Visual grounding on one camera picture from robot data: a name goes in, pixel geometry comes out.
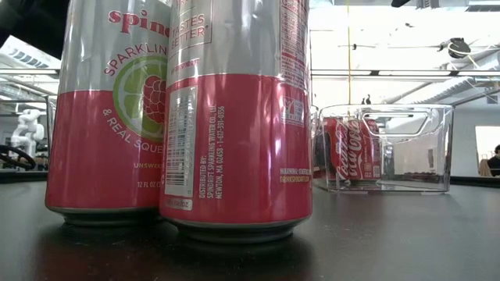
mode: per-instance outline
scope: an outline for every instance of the barcode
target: barcode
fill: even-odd
[[[193,196],[196,90],[196,87],[188,87],[170,94],[166,135],[165,194]]]
[[[380,177],[380,166],[373,167],[373,177]]]

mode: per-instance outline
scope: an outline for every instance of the can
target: can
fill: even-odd
[[[316,179],[326,178],[335,181],[348,180],[348,128],[342,118],[323,119],[322,130],[315,138]]]
[[[158,218],[170,8],[70,3],[45,198],[69,223]]]
[[[173,2],[160,212],[251,243],[311,214],[309,1]]]
[[[380,142],[374,136],[379,133],[377,123],[372,119],[349,120],[348,132],[349,179],[353,184],[356,180],[379,180]]]

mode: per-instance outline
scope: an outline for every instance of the nutrition label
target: nutrition label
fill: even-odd
[[[280,71],[285,81],[307,88],[305,64],[308,7],[303,0],[283,0],[280,7]]]

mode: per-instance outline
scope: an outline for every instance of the transparent storage container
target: transparent storage container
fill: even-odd
[[[453,106],[335,105],[320,110],[313,184],[343,192],[446,192]]]

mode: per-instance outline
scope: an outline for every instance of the dark table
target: dark table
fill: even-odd
[[[45,183],[0,185],[0,280],[500,280],[500,190],[355,195],[314,190],[295,234],[260,245],[188,240],[167,223],[63,225]]]

